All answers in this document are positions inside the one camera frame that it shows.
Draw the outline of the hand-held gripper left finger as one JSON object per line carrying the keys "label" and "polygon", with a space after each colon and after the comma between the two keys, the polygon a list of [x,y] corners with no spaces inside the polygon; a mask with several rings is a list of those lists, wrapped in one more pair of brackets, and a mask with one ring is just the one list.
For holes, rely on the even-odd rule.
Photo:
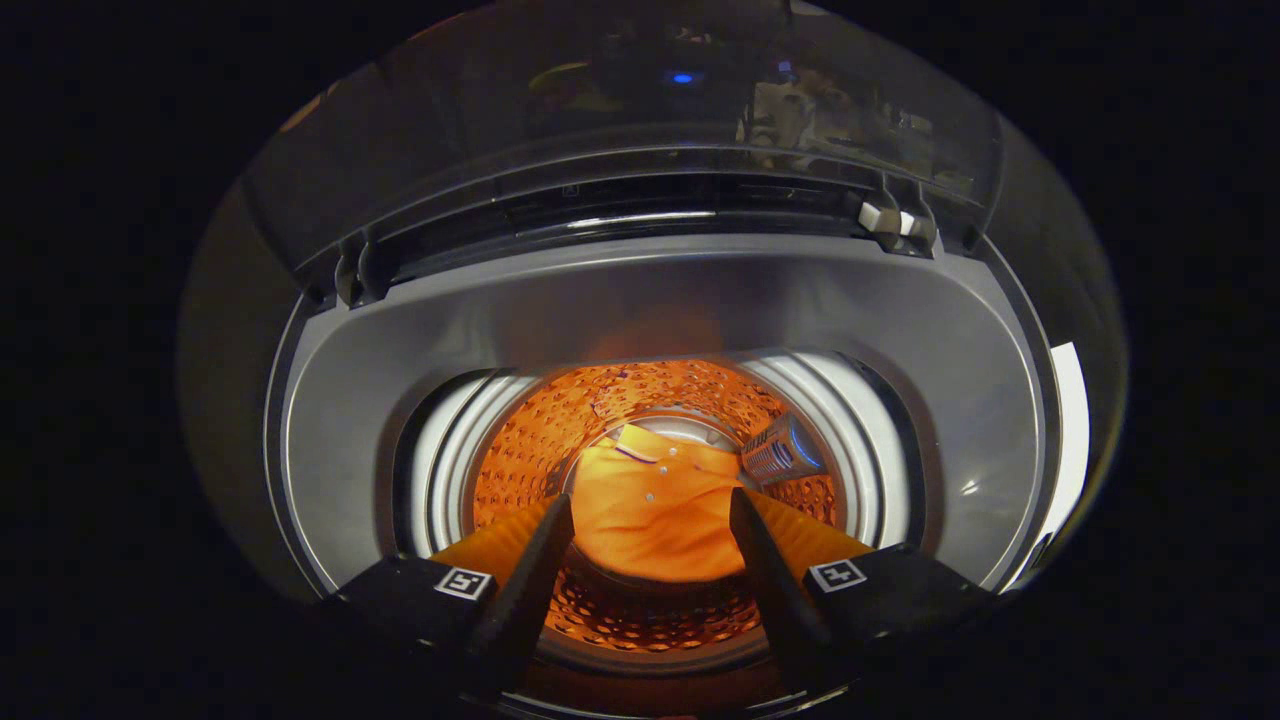
{"label": "hand-held gripper left finger", "polygon": [[387,556],[329,597],[328,635],[385,694],[494,700],[535,655],[573,536],[556,495],[431,556]]}

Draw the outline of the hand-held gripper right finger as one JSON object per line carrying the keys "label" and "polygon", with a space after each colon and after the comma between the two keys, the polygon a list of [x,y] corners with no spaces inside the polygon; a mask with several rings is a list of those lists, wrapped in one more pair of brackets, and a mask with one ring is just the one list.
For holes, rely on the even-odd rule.
{"label": "hand-held gripper right finger", "polygon": [[920,675],[1001,603],[913,544],[872,548],[755,491],[733,491],[730,529],[792,691]]}

